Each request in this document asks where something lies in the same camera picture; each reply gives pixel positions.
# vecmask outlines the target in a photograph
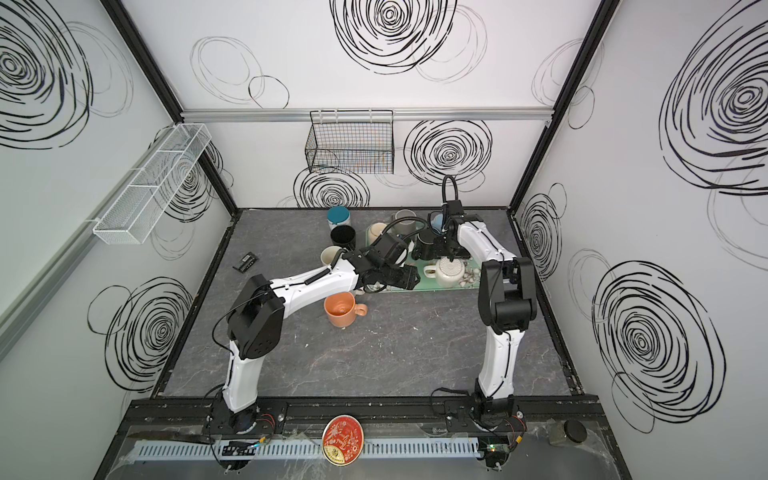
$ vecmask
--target black wire basket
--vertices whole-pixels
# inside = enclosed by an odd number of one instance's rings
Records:
[[[391,110],[312,111],[304,154],[310,172],[338,167],[356,174],[391,174],[395,141]]]

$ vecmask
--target wire basket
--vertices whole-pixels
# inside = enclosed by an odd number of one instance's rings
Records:
[[[143,243],[210,142],[204,124],[177,124],[94,227],[109,245]]]
[[[338,167],[356,174],[391,174],[395,141],[391,110],[312,111],[304,154],[310,172]]]

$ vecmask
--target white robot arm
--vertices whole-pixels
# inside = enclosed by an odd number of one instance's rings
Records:
[[[459,200],[446,201],[445,188],[443,219],[435,257],[471,256],[482,266],[478,310],[486,325],[486,341],[476,389],[484,401],[506,399],[514,392],[512,374],[518,346],[528,322],[536,316],[533,265],[506,250],[482,220],[465,214]],[[429,228],[427,222],[418,220]],[[400,266],[407,246],[388,233],[391,226],[371,247],[340,252],[327,267],[271,281],[261,275],[248,280],[235,301],[241,307],[233,309],[228,319],[231,354],[223,397],[233,413],[255,403],[264,356],[280,340],[285,317],[334,293],[376,282],[407,290],[419,282],[415,267]]]

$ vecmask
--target gray mug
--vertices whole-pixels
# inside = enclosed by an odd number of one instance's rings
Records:
[[[403,217],[416,217],[416,212],[413,210],[408,210],[407,208],[404,208],[403,210],[397,210],[397,212],[392,215],[392,220],[397,220]],[[423,225],[421,225],[420,222],[415,220],[407,220],[405,222],[396,224],[394,227],[392,227],[392,230],[394,230],[398,235],[408,235],[409,233],[417,231],[421,227],[423,227]]]

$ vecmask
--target black mug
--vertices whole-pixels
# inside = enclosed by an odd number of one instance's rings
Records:
[[[339,225],[331,230],[331,241],[334,245],[346,248],[350,252],[355,249],[357,232],[349,225]]]
[[[422,230],[416,234],[416,242],[413,245],[411,258],[414,260],[434,260],[435,259],[435,232],[432,228]]]

